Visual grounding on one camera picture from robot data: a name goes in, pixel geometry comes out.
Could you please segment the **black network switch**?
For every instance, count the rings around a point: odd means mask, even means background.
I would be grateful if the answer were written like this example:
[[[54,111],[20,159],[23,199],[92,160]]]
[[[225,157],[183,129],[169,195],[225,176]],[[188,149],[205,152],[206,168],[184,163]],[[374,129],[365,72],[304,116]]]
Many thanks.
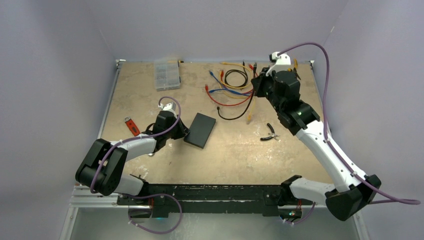
[[[184,137],[184,142],[203,149],[215,123],[215,118],[198,112],[189,127],[189,134]]]

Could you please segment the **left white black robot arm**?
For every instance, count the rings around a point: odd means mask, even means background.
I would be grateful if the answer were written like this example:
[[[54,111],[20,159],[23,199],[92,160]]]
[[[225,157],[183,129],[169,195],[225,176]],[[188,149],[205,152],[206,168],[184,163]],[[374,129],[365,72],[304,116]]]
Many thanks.
[[[142,155],[154,154],[167,140],[178,140],[190,130],[173,110],[161,110],[154,123],[140,135],[122,141],[99,138],[93,142],[75,173],[75,180],[94,193],[109,196],[112,193],[129,195],[138,205],[146,203],[149,191],[144,180],[124,174],[125,163]]]

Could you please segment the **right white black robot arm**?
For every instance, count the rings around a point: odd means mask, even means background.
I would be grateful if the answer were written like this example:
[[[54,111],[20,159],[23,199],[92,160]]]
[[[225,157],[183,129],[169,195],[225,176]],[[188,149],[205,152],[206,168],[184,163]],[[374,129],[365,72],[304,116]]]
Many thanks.
[[[264,67],[251,80],[254,95],[266,98],[279,122],[316,157],[333,183],[308,180],[294,175],[281,184],[279,203],[298,199],[325,205],[340,221],[346,221],[369,205],[381,187],[381,180],[355,165],[329,136],[317,112],[300,99],[300,86],[294,71],[274,71]]]

